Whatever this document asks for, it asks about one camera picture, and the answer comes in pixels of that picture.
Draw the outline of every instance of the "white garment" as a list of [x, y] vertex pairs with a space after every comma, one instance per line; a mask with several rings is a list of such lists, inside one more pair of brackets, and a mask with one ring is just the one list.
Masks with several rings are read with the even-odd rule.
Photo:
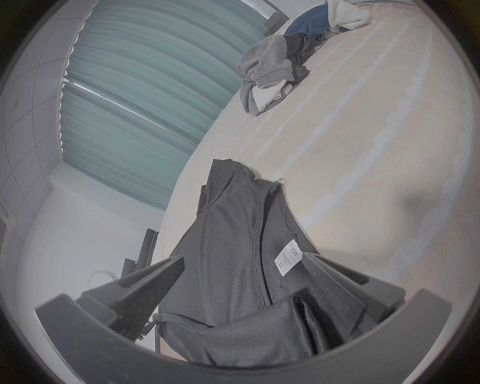
[[288, 94], [292, 89], [292, 84], [285, 85], [287, 81], [282, 80], [277, 85], [273, 85], [268, 88], [259, 88], [254, 86], [252, 89], [253, 99], [255, 100], [255, 104], [259, 111], [265, 109], [265, 107], [270, 104], [272, 101], [278, 100], [282, 97], [281, 90], [285, 86], [283, 90], [285, 95]]
[[338, 27], [354, 30], [368, 24], [370, 12], [360, 9], [348, 0], [327, 0], [328, 2], [328, 23], [332, 31]]

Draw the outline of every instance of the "beige bedspread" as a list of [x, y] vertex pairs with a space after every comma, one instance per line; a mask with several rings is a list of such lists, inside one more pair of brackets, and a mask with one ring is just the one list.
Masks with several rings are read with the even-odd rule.
[[178, 179], [154, 261], [195, 220], [212, 159], [231, 158], [282, 179], [323, 256], [450, 300], [440, 347], [479, 280], [479, 97], [420, 9], [365, 7], [376, 22], [328, 40], [278, 106], [253, 117], [233, 97]]

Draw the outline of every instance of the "tiled ceiling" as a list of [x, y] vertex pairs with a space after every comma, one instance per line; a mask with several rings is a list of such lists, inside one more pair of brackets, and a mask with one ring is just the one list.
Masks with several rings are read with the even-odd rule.
[[27, 45], [0, 94], [0, 198], [15, 217], [0, 291], [14, 318], [22, 247], [52, 190], [48, 175], [60, 163], [58, 97], [66, 57], [96, 3], [66, 2]]

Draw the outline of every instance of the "clothing label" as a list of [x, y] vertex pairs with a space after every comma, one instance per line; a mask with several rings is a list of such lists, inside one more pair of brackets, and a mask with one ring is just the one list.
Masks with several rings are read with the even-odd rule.
[[282, 276], [285, 276], [287, 272], [293, 268], [293, 266], [301, 260], [302, 251], [300, 250], [297, 242], [292, 240], [288, 243], [282, 252], [278, 254], [275, 259], [275, 265], [280, 271]]

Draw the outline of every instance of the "curtain fold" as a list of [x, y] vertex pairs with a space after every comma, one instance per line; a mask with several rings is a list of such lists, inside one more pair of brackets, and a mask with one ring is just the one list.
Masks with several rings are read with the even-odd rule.
[[166, 209], [184, 165], [238, 91], [233, 67], [265, 37], [265, 21], [241, 0], [100, 0], [65, 74], [63, 160]]

